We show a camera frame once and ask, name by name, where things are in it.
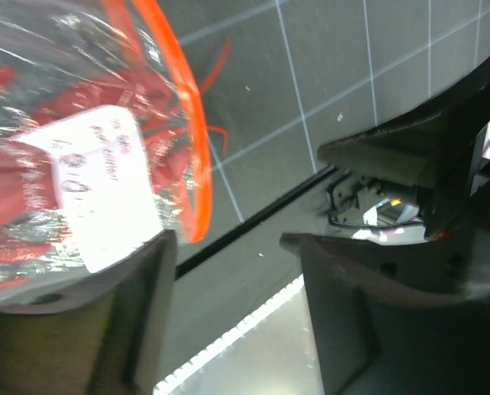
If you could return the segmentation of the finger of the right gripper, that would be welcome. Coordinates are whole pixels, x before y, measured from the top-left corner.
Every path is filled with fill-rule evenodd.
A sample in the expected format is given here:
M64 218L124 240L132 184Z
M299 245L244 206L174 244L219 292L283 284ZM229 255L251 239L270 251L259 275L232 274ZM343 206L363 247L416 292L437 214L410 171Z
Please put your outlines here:
M417 108L350 137L322 144L320 161L406 186L435 188L490 121L490 56Z

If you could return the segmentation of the red toy lobster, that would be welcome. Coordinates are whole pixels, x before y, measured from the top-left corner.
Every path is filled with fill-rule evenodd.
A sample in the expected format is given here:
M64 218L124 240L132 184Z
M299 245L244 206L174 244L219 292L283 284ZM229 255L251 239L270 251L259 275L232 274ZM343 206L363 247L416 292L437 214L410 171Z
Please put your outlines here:
M208 147L208 132L219 132L222 136L227 133L215 126L197 130L190 124L174 125L171 120L183 106L161 72L144 66L121 72L120 76L126 81L147 84L145 100L149 110L142 110L133 94L120 88L117 79L103 75L67 88L41 105L31 115L32 128L75 114L78 103L83 103L85 109L109 104L131 109L138 116L148 154L152 191L170 194L186 240L196 243L207 233L212 214L210 163L203 160L201 152ZM54 196L52 165L46 155L35 148L26 149L25 154L13 156L0 147L0 263L4 264L38 258L69 235L65 225L57 227L55 237L49 241L26 241L3 232L5 225L28 212L59 208Z

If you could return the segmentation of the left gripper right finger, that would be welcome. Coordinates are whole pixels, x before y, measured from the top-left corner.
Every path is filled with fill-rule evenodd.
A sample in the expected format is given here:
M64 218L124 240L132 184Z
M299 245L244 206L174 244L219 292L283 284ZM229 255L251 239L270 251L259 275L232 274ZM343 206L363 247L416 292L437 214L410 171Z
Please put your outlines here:
M490 394L490 234L419 244L286 233L327 394Z

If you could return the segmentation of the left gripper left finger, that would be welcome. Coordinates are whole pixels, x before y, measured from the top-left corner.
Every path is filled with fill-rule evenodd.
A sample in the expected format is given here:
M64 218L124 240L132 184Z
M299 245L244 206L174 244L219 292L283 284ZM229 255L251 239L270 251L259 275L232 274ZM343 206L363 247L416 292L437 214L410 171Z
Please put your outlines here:
M166 230L116 265L0 306L0 394L150 394L175 280Z

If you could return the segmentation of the orange zip top bag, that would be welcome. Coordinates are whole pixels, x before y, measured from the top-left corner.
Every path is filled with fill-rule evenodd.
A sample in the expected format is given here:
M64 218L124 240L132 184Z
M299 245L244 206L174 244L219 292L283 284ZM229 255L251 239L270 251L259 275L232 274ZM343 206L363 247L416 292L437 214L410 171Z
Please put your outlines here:
M170 23L155 1L0 1L0 147L24 157L35 148L52 165L57 210L28 212L2 230L13 238L68 237L21 264L0 263L0 303L43 293L101 272L164 230L189 244L170 194L154 193L138 116L98 105L32 128L31 115L81 82L106 75L142 110L147 84L121 72L161 72L183 106L174 125L204 130L198 85Z

